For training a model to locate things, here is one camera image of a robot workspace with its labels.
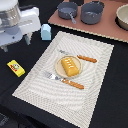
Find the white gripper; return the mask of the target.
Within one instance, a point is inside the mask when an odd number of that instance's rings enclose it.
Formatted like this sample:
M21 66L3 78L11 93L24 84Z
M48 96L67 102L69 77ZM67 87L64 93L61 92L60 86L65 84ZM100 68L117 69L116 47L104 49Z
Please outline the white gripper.
M19 42L25 38L30 44L32 33L41 28L39 9L33 7L24 11L11 9L0 12L0 47Z

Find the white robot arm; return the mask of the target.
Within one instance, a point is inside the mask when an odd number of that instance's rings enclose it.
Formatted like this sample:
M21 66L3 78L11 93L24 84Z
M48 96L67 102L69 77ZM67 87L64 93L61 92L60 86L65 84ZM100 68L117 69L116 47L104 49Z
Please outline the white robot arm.
M34 5L19 6L18 0L0 0L0 48L25 38L30 44L32 33L41 28L39 9Z

